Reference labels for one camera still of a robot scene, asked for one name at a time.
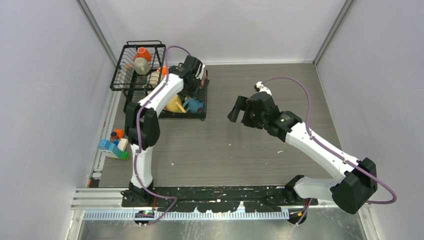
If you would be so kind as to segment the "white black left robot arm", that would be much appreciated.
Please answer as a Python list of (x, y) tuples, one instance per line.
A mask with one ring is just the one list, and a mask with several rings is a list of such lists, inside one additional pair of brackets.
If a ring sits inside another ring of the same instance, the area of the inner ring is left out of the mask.
[(128, 189), (122, 192), (124, 206), (148, 207), (153, 192), (152, 156), (160, 137), (159, 115), (177, 94), (203, 100), (203, 84), (208, 82), (206, 66), (188, 55), (184, 62), (167, 69), (165, 77), (139, 102), (128, 104), (124, 133), (132, 155), (132, 176)]

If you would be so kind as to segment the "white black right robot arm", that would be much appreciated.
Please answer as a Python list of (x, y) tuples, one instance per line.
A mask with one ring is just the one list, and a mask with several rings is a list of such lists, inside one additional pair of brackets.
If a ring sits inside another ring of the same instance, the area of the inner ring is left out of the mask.
[(377, 191), (377, 167), (371, 159), (359, 160), (313, 131), (308, 132), (299, 116), (279, 110), (267, 92), (257, 92), (251, 97), (238, 96), (227, 118), (234, 123), (241, 111), (244, 112), (241, 119), (244, 126), (266, 130), (269, 135), (305, 153), (330, 174), (330, 178), (294, 177), (285, 185), (285, 198), (291, 205), (299, 205), (304, 199), (321, 199), (334, 202), (346, 213), (355, 214)]

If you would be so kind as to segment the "blue floral mug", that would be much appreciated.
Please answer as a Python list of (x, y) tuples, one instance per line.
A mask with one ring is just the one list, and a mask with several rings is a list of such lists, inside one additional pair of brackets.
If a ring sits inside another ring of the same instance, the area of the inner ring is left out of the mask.
[(192, 97), (186, 97), (182, 106), (187, 113), (202, 113), (205, 103)]

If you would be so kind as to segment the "yellow mug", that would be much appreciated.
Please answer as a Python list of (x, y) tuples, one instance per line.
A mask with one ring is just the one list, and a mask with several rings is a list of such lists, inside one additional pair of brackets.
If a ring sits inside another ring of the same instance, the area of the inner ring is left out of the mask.
[(182, 100), (177, 94), (171, 98), (171, 100), (166, 104), (164, 109), (172, 113), (186, 113), (186, 110), (183, 107)]

